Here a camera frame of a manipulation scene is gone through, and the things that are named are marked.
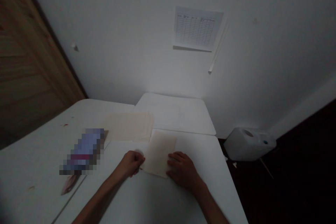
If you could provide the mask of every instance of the water container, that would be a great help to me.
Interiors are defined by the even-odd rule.
[[[235,128],[224,148],[231,160],[254,161],[277,146],[276,141],[264,130]]]

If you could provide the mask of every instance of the beige paper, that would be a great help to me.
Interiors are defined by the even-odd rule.
[[[155,131],[145,153],[146,160],[140,166],[145,172],[167,178],[168,154],[175,149],[176,137]]]
[[[149,113],[112,113],[101,127],[108,130],[109,141],[146,141],[153,127],[154,117]]]

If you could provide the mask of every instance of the paper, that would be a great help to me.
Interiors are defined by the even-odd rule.
[[[223,14],[176,7],[173,45],[212,51]]]
[[[175,136],[155,131],[145,153],[146,160],[140,168],[145,172],[167,178],[168,154],[174,152],[175,143]]]
[[[153,128],[154,117],[149,113],[112,113],[101,127],[108,130],[106,143],[109,141],[144,141],[148,142]]]

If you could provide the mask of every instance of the left hand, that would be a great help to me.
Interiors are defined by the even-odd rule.
[[[132,177],[138,173],[139,167],[144,161],[145,158],[141,153],[130,150],[124,155],[113,173],[121,180]]]

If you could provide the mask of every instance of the door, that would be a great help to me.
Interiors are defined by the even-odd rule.
[[[84,99],[31,0],[0,0],[0,148]]]

